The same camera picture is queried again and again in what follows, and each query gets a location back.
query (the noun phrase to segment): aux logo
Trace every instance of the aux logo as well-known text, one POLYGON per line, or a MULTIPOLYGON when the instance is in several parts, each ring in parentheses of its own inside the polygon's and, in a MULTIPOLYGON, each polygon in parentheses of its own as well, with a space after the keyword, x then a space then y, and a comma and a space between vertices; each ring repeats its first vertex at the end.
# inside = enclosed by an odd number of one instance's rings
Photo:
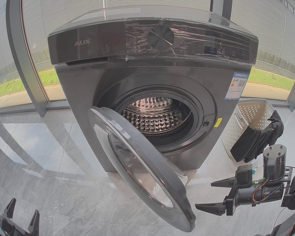
POLYGON ((80 41, 80 42, 76 42, 75 43, 75 46, 77 46, 77 45, 84 45, 84 44, 90 43, 89 40, 90 39, 86 39, 86 40, 83 40, 83 41, 80 41))

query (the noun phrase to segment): qr code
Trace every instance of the qr code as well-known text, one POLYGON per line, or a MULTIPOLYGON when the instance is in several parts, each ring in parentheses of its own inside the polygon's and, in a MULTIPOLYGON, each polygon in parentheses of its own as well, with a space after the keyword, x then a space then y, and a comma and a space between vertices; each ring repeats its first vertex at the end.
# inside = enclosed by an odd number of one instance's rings
POLYGON ((238 83, 238 87, 244 87, 246 80, 240 80, 238 83))

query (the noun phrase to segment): yellow sticker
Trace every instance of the yellow sticker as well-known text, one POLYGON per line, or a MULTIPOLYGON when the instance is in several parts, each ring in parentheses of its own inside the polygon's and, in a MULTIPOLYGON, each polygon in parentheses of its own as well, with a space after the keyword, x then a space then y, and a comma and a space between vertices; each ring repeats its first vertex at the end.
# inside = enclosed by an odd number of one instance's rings
POLYGON ((222 118, 218 118, 218 120, 217 120, 216 124, 214 125, 214 127, 215 128, 218 127, 220 125, 221 121, 222 121, 222 118))

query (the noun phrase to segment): warning sticker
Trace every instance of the warning sticker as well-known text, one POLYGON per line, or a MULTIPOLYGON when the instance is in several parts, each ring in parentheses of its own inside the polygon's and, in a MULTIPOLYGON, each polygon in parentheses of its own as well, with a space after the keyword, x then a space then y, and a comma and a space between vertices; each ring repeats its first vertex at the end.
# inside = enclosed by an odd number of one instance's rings
POLYGON ((215 128, 218 127, 220 125, 221 121, 222 121, 222 118, 218 118, 218 120, 217 120, 216 124, 214 125, 214 127, 215 128))
POLYGON ((240 99, 248 78, 249 74, 235 72, 225 99, 240 99))

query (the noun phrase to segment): control panel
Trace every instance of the control panel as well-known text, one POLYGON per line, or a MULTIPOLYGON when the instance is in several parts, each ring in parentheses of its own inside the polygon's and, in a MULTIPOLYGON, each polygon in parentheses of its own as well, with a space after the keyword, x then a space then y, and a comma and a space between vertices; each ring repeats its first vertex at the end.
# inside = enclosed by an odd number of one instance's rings
POLYGON ((125 34, 127 59, 205 56, 250 64, 256 61, 257 38, 212 24, 130 20, 125 21, 125 34))

